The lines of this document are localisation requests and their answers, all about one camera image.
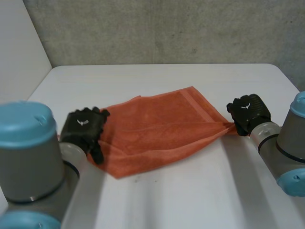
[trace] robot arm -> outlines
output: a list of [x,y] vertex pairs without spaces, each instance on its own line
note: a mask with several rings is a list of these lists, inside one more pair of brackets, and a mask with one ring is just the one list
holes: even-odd
[[261,98],[255,94],[234,99],[227,105],[239,135],[250,135],[258,153],[290,196],[305,196],[305,92],[290,106],[282,128],[271,121]]

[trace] cloth fold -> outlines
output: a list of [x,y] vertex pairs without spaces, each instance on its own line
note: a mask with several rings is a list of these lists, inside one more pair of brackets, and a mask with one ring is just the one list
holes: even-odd
[[115,178],[182,160],[236,132],[194,87],[137,96],[107,110],[111,115],[100,141],[104,163],[95,164],[90,154],[88,160]]

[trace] white table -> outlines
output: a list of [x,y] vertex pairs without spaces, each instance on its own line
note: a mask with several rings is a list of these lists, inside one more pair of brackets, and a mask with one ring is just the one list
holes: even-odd
[[[68,112],[193,85],[228,120],[226,105],[258,94],[283,124],[298,90],[269,64],[61,66],[30,97],[49,106],[60,132]],[[277,186],[247,137],[225,136],[190,158],[116,180],[105,175],[96,229],[303,229],[305,200]]]

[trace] gray concrete wall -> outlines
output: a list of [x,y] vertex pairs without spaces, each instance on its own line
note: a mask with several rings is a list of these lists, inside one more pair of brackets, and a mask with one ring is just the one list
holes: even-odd
[[53,67],[271,63],[305,90],[305,0],[24,3]]

